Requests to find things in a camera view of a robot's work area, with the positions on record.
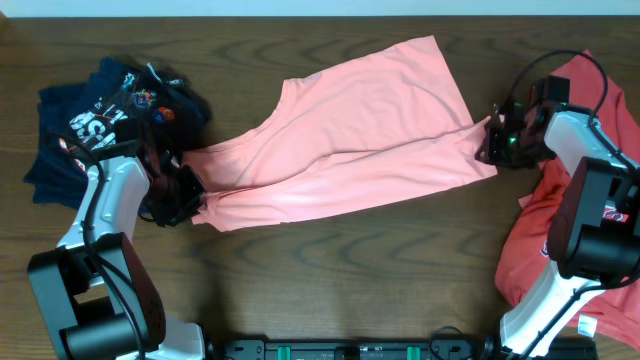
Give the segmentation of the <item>pink t-shirt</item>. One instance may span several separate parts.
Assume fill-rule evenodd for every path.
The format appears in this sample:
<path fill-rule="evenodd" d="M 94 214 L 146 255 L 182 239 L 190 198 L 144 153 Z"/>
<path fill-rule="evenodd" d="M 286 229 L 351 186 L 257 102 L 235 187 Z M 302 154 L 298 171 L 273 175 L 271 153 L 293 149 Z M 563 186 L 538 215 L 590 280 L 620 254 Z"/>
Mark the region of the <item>pink t-shirt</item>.
<path fill-rule="evenodd" d="M 283 82 L 271 115 L 189 151 L 205 195 L 193 216 L 221 232 L 332 217 L 493 177 L 434 37 Z"/>

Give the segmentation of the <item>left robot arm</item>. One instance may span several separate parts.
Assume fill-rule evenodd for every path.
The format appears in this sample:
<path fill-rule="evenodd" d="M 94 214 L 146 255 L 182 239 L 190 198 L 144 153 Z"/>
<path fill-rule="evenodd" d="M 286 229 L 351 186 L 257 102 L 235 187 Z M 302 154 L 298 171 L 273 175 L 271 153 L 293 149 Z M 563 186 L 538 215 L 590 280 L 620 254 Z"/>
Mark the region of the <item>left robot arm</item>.
<path fill-rule="evenodd" d="M 205 359 L 202 327 L 166 315 L 133 246 L 141 208 L 161 227 L 195 209 L 203 187 L 167 140 L 126 140 L 90 149 L 63 137 L 65 155 L 86 164 L 89 183 L 56 248 L 27 272 L 59 359 Z"/>

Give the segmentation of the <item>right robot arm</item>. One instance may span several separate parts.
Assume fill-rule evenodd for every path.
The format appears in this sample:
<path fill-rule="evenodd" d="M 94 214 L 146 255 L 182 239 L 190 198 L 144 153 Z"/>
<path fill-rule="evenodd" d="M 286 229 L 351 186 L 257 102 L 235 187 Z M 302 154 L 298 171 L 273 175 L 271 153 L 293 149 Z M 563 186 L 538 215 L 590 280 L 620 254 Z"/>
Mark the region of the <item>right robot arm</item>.
<path fill-rule="evenodd" d="M 539 359 L 592 299 L 639 277 L 639 169 L 602 131 L 594 111 L 537 100 L 530 110 L 508 99 L 479 160 L 509 168 L 555 159 L 570 182 L 544 230 L 547 263 L 524 299 L 499 323 L 495 353 Z"/>

